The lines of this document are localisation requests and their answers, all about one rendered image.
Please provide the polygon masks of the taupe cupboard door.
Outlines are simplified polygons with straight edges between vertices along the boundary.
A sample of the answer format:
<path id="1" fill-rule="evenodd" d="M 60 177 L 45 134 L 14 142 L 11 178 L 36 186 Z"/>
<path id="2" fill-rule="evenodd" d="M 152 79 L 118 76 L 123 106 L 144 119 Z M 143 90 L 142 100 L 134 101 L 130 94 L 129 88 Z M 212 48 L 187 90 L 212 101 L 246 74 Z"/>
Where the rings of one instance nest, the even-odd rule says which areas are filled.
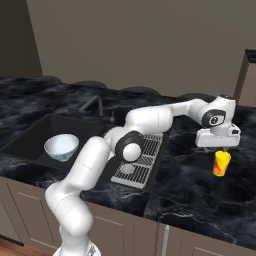
<path id="1" fill-rule="evenodd" d="M 165 226 L 158 226 L 156 256 L 162 256 Z M 256 256 L 256 251 L 170 226 L 166 256 Z"/>
<path id="2" fill-rule="evenodd" d="M 53 254 L 61 245 L 59 224 L 45 200 L 45 190 L 6 179 L 14 203 L 15 223 L 21 241 Z"/>
<path id="3" fill-rule="evenodd" d="M 94 216 L 90 237 L 102 256 L 134 256 L 132 216 L 91 202 L 86 205 Z"/>

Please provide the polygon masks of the black double basin sink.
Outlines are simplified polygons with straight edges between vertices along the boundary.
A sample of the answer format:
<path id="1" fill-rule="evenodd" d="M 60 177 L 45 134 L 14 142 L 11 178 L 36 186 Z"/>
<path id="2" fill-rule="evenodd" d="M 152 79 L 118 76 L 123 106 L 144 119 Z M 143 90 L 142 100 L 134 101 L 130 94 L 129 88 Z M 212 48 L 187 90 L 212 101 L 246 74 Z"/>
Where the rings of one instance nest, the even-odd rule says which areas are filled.
<path id="1" fill-rule="evenodd" d="M 22 160 L 28 160 L 29 162 L 53 168 L 60 172 L 68 172 L 87 140 L 92 136 L 102 136 L 111 128 L 113 128 L 113 125 L 111 124 L 47 114 L 21 133 L 16 139 L 4 146 L 1 151 L 6 155 L 14 156 Z M 72 134 L 79 139 L 78 149 L 71 159 L 66 162 L 60 162 L 52 159 L 44 150 L 45 142 L 51 137 L 59 134 Z M 168 140 L 168 133 L 165 132 L 163 134 L 162 146 L 147 184 L 143 189 L 141 189 L 142 191 L 151 190 L 153 181 L 157 174 L 164 148 Z M 111 177 L 116 173 L 121 163 L 122 162 L 117 157 L 113 157 L 106 164 L 100 179 L 112 182 Z"/>

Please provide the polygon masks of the black sink tap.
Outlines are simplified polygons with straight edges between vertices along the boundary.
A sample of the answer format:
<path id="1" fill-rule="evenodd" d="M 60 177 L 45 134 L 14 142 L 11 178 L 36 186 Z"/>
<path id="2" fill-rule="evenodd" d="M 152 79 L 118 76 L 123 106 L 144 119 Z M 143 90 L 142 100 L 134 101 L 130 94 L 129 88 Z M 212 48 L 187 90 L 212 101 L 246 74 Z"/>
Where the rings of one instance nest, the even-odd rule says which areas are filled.
<path id="1" fill-rule="evenodd" d="M 99 111 L 100 121 L 102 121 L 104 123 L 115 124 L 114 111 L 112 111 L 112 114 L 110 116 L 106 116 L 104 114 L 102 98 L 99 95 L 95 95 L 95 96 L 91 97 L 86 103 L 84 103 L 79 108 L 79 113 L 81 113 L 81 114 L 85 113 L 86 110 L 88 109 L 88 107 L 91 106 L 94 102 L 98 103 L 98 111 Z"/>

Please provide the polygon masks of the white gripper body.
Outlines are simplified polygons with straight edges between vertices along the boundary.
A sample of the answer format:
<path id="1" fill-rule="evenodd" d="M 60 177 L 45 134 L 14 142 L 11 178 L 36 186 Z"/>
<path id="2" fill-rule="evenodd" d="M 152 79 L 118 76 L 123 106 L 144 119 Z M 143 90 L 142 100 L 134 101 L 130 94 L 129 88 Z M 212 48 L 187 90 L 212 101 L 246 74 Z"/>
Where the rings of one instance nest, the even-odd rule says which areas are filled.
<path id="1" fill-rule="evenodd" d="M 217 136 L 210 132 L 209 129 L 200 129 L 197 131 L 195 144 L 197 147 L 210 148 L 221 147 L 229 148 L 236 147 L 240 143 L 240 136 Z"/>

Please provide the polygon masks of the white and blue bowl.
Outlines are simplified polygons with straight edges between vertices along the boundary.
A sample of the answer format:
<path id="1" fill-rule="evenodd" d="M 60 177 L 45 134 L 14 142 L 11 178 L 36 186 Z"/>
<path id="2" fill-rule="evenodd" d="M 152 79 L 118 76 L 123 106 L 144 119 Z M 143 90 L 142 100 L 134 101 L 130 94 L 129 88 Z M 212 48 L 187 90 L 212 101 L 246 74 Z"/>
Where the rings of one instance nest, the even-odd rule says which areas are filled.
<path id="1" fill-rule="evenodd" d="M 45 152 L 54 160 L 68 161 L 76 152 L 79 139 L 72 134 L 59 134 L 48 139 L 44 144 Z"/>

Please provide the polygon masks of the brown cabinet with dark top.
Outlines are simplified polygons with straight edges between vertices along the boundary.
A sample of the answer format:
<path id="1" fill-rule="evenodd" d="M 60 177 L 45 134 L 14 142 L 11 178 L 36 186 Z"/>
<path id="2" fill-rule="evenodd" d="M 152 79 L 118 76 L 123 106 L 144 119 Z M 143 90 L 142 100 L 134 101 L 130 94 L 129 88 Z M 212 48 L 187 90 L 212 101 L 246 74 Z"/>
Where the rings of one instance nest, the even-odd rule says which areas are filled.
<path id="1" fill-rule="evenodd" d="M 245 50 L 234 98 L 238 105 L 256 107 L 256 50 Z"/>

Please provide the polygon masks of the yellow and red cup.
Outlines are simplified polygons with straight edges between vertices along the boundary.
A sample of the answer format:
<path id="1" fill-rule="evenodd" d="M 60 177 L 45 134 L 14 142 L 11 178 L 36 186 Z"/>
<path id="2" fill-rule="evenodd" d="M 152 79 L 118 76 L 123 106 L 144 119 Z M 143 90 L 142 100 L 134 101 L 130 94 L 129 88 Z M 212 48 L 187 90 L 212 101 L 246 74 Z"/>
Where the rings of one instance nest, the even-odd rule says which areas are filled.
<path id="1" fill-rule="evenodd" d="M 214 157 L 213 174 L 223 177 L 231 160 L 231 155 L 226 151 L 216 151 Z"/>

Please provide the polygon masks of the dark round stool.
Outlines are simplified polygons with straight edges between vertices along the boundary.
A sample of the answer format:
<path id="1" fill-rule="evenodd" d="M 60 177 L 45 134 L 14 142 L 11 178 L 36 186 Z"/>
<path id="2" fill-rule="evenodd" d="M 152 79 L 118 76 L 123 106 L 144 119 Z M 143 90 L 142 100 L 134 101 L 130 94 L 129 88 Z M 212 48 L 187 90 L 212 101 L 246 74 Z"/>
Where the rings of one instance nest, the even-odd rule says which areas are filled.
<path id="1" fill-rule="evenodd" d="M 205 102 L 210 103 L 213 100 L 215 100 L 216 97 L 212 95 L 203 94 L 203 93 L 187 93 L 187 94 L 180 95 L 178 98 L 185 99 L 185 100 L 201 99 Z"/>
<path id="2" fill-rule="evenodd" d="M 136 93 L 144 93 L 144 94 L 151 94 L 151 95 L 161 95 L 158 91 L 153 88 L 143 87 L 143 86 L 133 86 L 121 89 L 121 91 L 126 92 L 136 92 Z"/>

